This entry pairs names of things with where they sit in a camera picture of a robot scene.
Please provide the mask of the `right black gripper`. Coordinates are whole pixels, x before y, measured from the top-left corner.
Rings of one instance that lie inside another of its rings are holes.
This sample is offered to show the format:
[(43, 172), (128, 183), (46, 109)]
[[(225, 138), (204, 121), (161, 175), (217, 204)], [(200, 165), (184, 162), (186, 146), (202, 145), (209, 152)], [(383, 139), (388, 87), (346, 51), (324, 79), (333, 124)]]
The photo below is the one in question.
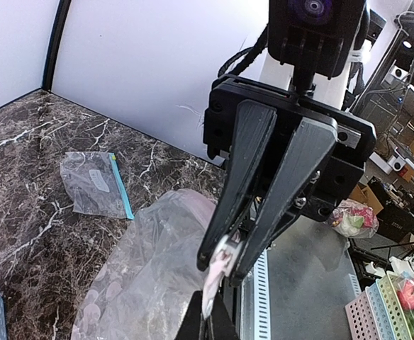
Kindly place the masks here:
[[(337, 128), (325, 124), (331, 120)], [(349, 136), (337, 141), (337, 132)], [(210, 159), (231, 153), (220, 200), (198, 250), (200, 271), (209, 267), (220, 240), (235, 234), (264, 160), (257, 193), (267, 194), (230, 273), (230, 284), (238, 286), (333, 148), (301, 213), (324, 221), (349, 196), (374, 150), (376, 132), (371, 123), (313, 99), (303, 97), (293, 102), (283, 89), (222, 76), (213, 82), (209, 94), (203, 141)]]

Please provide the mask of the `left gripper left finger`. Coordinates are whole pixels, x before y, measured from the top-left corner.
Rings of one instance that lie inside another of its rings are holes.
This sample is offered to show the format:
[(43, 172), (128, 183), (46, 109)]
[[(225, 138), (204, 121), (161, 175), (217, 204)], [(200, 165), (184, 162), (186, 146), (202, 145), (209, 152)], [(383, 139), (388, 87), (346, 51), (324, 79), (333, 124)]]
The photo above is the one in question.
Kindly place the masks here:
[(208, 322), (202, 311), (202, 292), (194, 292), (175, 340), (207, 340)]

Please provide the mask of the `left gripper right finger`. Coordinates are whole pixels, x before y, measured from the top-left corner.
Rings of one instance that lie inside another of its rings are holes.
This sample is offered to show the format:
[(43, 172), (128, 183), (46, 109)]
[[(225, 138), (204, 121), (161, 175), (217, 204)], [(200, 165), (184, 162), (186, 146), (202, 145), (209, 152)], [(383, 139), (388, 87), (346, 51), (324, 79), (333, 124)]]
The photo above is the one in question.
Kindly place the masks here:
[(231, 320), (221, 294), (213, 301), (210, 317), (206, 319), (206, 338), (209, 340), (238, 340), (235, 325)]

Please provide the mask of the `large pink zip bag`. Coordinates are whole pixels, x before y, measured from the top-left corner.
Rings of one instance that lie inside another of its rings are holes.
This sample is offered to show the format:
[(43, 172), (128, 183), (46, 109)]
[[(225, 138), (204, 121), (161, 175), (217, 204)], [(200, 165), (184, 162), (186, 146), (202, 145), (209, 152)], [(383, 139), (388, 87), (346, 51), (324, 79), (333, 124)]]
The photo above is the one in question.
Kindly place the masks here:
[(198, 248), (214, 210), (204, 195), (180, 189), (137, 211), (91, 284), (71, 337), (174, 339), (194, 292), (202, 292), (201, 311), (210, 317), (240, 249), (238, 237), (223, 237), (208, 270), (198, 270)]

